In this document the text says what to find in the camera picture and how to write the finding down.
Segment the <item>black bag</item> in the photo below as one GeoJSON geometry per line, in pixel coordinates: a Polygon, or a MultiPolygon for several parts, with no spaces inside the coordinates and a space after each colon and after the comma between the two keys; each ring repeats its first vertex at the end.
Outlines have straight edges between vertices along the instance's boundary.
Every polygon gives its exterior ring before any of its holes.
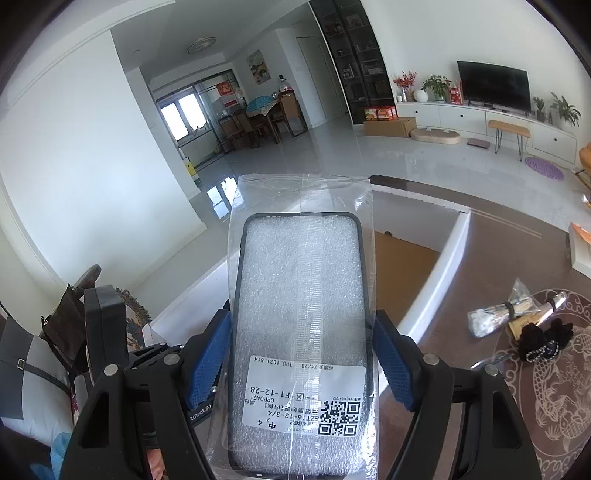
{"type": "Polygon", "coordinates": [[[41,319],[40,337],[74,377],[88,372],[84,304],[80,301],[83,294],[81,288],[68,285],[53,315],[41,319]]]}

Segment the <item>wooden bench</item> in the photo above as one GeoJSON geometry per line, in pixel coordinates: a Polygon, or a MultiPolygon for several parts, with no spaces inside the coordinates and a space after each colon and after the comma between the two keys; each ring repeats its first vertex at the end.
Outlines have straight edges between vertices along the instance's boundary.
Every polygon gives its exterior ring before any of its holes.
{"type": "Polygon", "coordinates": [[[506,122],[499,122],[498,120],[490,120],[488,122],[488,128],[496,129],[495,138],[495,153],[497,153],[501,147],[501,141],[503,140],[503,132],[509,132],[517,135],[517,148],[519,149],[519,161],[523,161],[523,138],[531,138],[530,129],[521,127],[519,125],[508,124],[506,122]]]}

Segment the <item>black shelf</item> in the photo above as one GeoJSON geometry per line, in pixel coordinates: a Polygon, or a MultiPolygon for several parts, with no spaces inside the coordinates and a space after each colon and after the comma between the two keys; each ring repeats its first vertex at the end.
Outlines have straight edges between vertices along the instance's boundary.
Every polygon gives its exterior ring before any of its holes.
{"type": "Polygon", "coordinates": [[[324,33],[352,121],[359,125],[365,121],[365,108],[376,106],[379,102],[393,105],[394,95],[387,96],[392,91],[392,84],[363,4],[355,2],[340,6],[339,2],[342,1],[345,0],[310,0],[310,6],[324,33]],[[335,28],[342,28],[344,32],[325,33],[335,28]],[[338,50],[347,53],[338,56],[338,50]],[[384,68],[384,73],[366,74],[366,68],[363,67],[370,62],[372,67],[384,68]],[[343,78],[343,72],[348,72],[350,68],[356,76],[343,78]]]}
{"type": "Polygon", "coordinates": [[[369,24],[368,23],[366,23],[364,25],[359,25],[357,27],[347,27],[347,31],[350,32],[352,30],[358,30],[359,28],[366,28],[366,27],[369,27],[369,24]]]}

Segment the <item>tv stand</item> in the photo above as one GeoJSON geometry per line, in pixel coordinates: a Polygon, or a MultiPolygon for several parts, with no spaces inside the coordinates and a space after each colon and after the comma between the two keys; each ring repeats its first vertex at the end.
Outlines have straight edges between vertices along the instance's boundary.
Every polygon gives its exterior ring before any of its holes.
{"type": "MultiPolygon", "coordinates": [[[[503,112],[483,106],[451,105],[438,102],[397,103],[398,115],[414,117],[418,127],[433,127],[454,130],[465,138],[477,138],[494,144],[494,129],[488,128],[490,120],[519,125],[530,130],[531,138],[525,145],[525,152],[546,158],[565,168],[573,168],[577,157],[577,138],[554,125],[538,122],[535,117],[523,112],[503,112]]],[[[517,138],[503,135],[503,147],[518,149],[517,138]]]]}

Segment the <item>potted plant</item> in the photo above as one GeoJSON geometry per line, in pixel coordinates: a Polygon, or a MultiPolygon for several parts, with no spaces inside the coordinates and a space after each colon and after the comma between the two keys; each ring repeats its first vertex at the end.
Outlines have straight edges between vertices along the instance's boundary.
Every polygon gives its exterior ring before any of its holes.
{"type": "Polygon", "coordinates": [[[561,99],[554,92],[550,92],[554,97],[554,103],[551,108],[558,110],[558,117],[560,117],[560,128],[565,132],[571,132],[573,127],[579,126],[581,112],[579,112],[574,105],[569,105],[564,97],[561,99]]]}
{"type": "Polygon", "coordinates": [[[436,102],[445,102],[451,83],[447,77],[433,74],[423,83],[423,90],[430,88],[435,96],[436,102]]]}
{"type": "Polygon", "coordinates": [[[546,106],[546,102],[543,101],[541,98],[534,97],[535,106],[538,109],[535,113],[535,117],[538,119],[538,122],[544,123],[546,121],[546,112],[544,112],[544,107],[546,106]]]}
{"type": "Polygon", "coordinates": [[[409,102],[414,100],[413,86],[417,80],[417,72],[403,72],[402,76],[394,77],[394,83],[402,90],[402,94],[409,102]]]}

